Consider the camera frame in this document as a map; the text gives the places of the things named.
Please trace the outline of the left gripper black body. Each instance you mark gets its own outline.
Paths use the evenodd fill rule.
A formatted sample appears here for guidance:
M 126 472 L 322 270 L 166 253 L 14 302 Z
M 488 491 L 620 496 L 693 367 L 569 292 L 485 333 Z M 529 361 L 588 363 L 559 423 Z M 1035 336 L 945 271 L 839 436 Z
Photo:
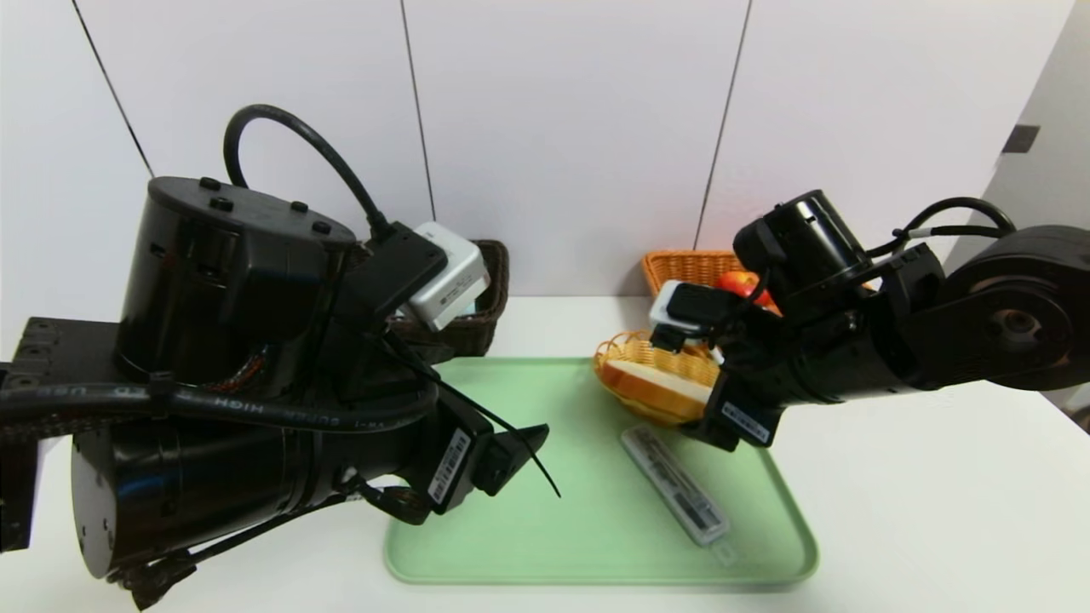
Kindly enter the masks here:
M 474 492 L 473 474 L 493 434 L 493 423 L 474 404 L 440 389 L 432 414 L 417 423 L 405 464 L 393 476 L 417 492 L 431 513 L 444 515 Z

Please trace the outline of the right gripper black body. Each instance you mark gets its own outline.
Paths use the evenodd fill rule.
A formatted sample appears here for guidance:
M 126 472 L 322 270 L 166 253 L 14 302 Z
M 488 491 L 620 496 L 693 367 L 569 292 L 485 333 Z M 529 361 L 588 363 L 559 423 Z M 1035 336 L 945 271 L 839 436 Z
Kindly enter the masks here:
M 708 335 L 723 364 L 702 421 L 731 426 L 741 441 L 767 449 L 787 408 L 841 401 L 821 388 L 835 372 L 828 357 L 840 339 L 840 315 L 799 322 L 764 309 L 730 310 Z

